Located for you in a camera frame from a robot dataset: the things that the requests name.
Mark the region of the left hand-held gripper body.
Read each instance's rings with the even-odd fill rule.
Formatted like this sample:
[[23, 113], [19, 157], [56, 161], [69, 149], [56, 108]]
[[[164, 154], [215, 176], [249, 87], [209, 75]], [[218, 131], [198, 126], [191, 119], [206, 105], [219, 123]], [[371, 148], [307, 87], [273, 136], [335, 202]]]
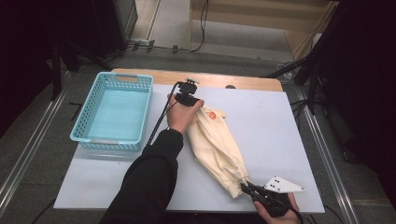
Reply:
[[198, 98], [194, 97], [197, 91], [197, 81], [192, 78], [187, 78], [185, 81], [179, 81], [177, 86], [179, 92], [176, 95], [176, 100], [185, 106], [194, 106], [198, 102]]

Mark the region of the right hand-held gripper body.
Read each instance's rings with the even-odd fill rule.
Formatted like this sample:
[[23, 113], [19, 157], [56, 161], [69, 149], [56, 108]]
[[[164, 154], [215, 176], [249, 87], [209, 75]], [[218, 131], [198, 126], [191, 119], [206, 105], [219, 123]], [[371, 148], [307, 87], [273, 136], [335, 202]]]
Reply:
[[292, 209], [289, 193], [305, 191], [305, 187], [276, 175], [263, 186], [256, 186], [255, 195], [251, 199], [262, 204], [271, 217], [283, 217]]

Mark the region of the cream garment with orange print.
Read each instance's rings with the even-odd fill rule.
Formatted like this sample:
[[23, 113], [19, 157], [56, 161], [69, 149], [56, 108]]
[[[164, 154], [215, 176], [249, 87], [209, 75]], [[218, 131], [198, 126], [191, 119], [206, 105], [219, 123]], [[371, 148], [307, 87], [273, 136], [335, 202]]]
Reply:
[[187, 130], [194, 159], [235, 199], [242, 194], [240, 185], [249, 181], [239, 146], [223, 114], [201, 107]]

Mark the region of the light blue plastic basket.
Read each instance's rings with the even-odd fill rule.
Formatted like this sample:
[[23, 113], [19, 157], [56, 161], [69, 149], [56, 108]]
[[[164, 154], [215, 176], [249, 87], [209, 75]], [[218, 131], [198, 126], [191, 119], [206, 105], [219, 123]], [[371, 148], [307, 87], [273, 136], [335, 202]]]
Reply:
[[87, 148], [141, 150], [152, 89], [149, 75], [98, 73], [70, 139]]

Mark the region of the person's left hand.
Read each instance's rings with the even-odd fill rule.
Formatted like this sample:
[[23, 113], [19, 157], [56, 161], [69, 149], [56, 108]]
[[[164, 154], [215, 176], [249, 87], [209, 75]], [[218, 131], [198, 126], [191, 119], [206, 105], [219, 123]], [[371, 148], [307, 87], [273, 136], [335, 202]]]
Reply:
[[180, 104], [174, 94], [169, 94], [168, 99], [169, 106], [166, 112], [168, 127], [185, 133], [191, 126], [195, 113], [204, 105], [204, 101], [199, 99], [194, 106], [186, 106]]

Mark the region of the person's right hand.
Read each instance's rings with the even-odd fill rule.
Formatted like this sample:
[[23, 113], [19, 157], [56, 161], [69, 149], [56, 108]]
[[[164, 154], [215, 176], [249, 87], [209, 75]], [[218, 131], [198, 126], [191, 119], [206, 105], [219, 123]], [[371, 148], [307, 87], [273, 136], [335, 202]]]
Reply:
[[289, 210], [283, 217], [271, 217], [265, 207], [259, 202], [255, 201], [254, 206], [259, 214], [267, 224], [301, 224], [297, 215]]

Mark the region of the white table mat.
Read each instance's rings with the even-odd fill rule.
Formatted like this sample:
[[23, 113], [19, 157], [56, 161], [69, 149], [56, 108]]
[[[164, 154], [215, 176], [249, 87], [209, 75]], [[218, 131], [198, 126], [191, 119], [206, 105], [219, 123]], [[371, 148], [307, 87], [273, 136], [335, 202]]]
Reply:
[[[283, 91], [201, 87], [198, 97], [225, 114], [249, 177], [256, 185], [280, 176], [302, 187], [295, 199], [301, 212], [324, 208], [304, 145]], [[105, 209], [137, 153], [78, 147], [55, 202], [57, 209]], [[195, 161], [186, 144], [178, 156], [177, 185], [169, 210], [178, 212], [251, 212], [250, 197], [232, 198]]]

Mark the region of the black metal stand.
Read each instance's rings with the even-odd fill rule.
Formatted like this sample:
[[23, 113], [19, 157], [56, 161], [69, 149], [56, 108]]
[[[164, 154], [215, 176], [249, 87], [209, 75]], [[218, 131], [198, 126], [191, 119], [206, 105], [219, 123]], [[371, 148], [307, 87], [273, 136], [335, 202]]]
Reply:
[[100, 60], [72, 40], [68, 38], [58, 38], [52, 45], [52, 101], [54, 101], [60, 95], [62, 90], [61, 63], [64, 63], [69, 71], [78, 72], [79, 68], [81, 67], [81, 63], [78, 60], [78, 55], [84, 56], [92, 63], [97, 64], [106, 70], [112, 70], [110, 65]]
[[298, 70], [297, 75], [294, 77], [294, 84], [297, 86], [303, 86], [307, 80], [310, 80], [308, 95], [304, 100], [305, 104], [308, 106], [309, 111], [312, 115], [315, 115], [314, 104], [316, 102], [315, 95], [316, 89], [318, 87], [318, 75], [319, 75], [319, 57], [321, 50], [313, 48], [305, 57], [293, 62], [280, 70], [275, 71], [269, 75], [262, 76], [262, 78], [277, 78], [281, 75], [286, 74], [289, 71]]

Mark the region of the dark curtain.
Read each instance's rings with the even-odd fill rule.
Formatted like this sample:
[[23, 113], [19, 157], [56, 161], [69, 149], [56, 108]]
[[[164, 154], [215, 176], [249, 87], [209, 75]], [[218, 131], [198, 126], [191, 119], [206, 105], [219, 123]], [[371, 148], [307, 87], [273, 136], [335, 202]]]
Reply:
[[0, 137], [52, 85], [52, 45], [81, 0], [0, 0]]
[[323, 34], [323, 90], [396, 209], [396, 0], [339, 0]]

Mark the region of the metal floor rail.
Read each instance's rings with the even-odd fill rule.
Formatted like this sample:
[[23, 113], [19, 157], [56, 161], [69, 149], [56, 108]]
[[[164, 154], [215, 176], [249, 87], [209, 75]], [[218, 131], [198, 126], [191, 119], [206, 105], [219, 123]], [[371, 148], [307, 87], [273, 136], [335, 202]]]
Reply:
[[318, 153], [320, 154], [327, 176], [329, 177], [330, 183], [332, 185], [336, 201], [344, 219], [344, 224], [360, 224], [355, 209], [352, 205], [352, 201], [350, 200], [347, 193], [347, 189], [336, 168], [336, 165], [332, 159], [332, 154], [318, 125], [316, 116], [310, 112], [310, 109], [307, 106], [304, 108], [304, 115], [307, 119], [307, 123], [317, 145]]
[[44, 89], [0, 138], [0, 218], [7, 210], [75, 75], [74, 72], [62, 72], [61, 91], [55, 99], [50, 99], [52, 90]]

